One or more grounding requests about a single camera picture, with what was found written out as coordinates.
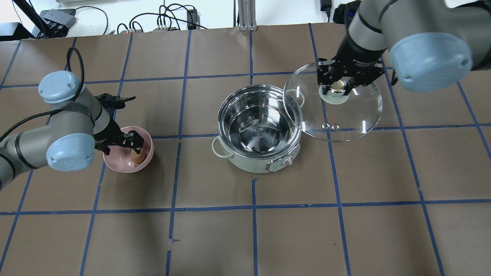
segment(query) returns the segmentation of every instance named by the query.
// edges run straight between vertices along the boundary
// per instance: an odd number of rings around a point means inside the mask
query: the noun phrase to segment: pot handle
[[[213,153],[215,153],[216,156],[222,158],[222,159],[230,159],[230,158],[234,158],[234,154],[229,154],[229,155],[221,155],[219,154],[216,150],[215,150],[215,143],[217,141],[220,141],[221,142],[221,138],[220,136],[217,136],[215,137],[215,139],[213,139],[213,142],[212,142],[212,150],[213,150]]]
[[[305,96],[302,94],[302,92],[300,92],[300,89],[288,89],[286,92],[289,94],[297,94],[298,97],[300,97],[302,99],[302,103],[300,104],[300,108],[303,107],[303,104],[305,104]]]

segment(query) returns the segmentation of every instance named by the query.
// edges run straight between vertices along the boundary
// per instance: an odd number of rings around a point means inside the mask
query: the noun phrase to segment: light blue joint cap
[[[79,88],[80,80],[69,71],[56,71],[43,78],[39,84],[39,95],[48,104],[57,104],[70,100]]]
[[[467,75],[472,68],[472,52],[454,35],[425,32],[397,42],[390,50],[390,62],[404,88],[428,92]]]
[[[92,164],[94,146],[94,138],[89,134],[69,134],[51,144],[46,152],[46,160],[55,170],[81,170]]]

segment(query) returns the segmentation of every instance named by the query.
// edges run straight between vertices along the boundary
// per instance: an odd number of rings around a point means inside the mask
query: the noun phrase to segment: robotic hand
[[[444,0],[364,0],[336,56],[317,61],[322,93],[367,86],[390,61],[406,89],[447,87],[470,70],[491,69],[491,0],[448,8]],[[348,77],[347,82],[341,78]]]
[[[38,116],[50,114],[48,125],[6,137],[14,126],[0,138],[0,189],[21,173],[47,165],[60,171],[84,169],[92,163],[94,148],[106,155],[111,145],[140,153],[143,138],[135,131],[123,133],[112,119],[115,109],[124,108],[135,97],[106,93],[94,97],[83,83],[80,61],[82,81],[72,72],[57,71],[39,84],[39,95],[51,111]]]

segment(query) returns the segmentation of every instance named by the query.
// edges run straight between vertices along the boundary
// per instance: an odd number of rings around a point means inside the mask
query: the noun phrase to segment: pink bowl
[[[130,155],[132,149],[122,148],[119,146],[109,146],[111,153],[109,155],[103,154],[103,157],[106,165],[114,171],[124,173],[136,172],[146,167],[148,163],[150,163],[150,160],[152,160],[154,147],[150,134],[148,134],[148,132],[141,127],[124,127],[121,129],[121,131],[124,133],[128,133],[130,130],[136,130],[136,132],[143,137],[143,149],[145,150],[147,157],[141,164],[138,165],[131,161]]]

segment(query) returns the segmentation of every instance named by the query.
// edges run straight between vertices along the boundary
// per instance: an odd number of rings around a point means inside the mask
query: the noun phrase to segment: glass lid
[[[354,88],[348,95],[343,78],[322,92],[317,84],[316,63],[298,69],[285,84],[285,93],[292,96],[302,109],[302,122],[296,126],[303,132],[330,142],[350,141],[367,134],[380,120],[382,97],[377,86]]]

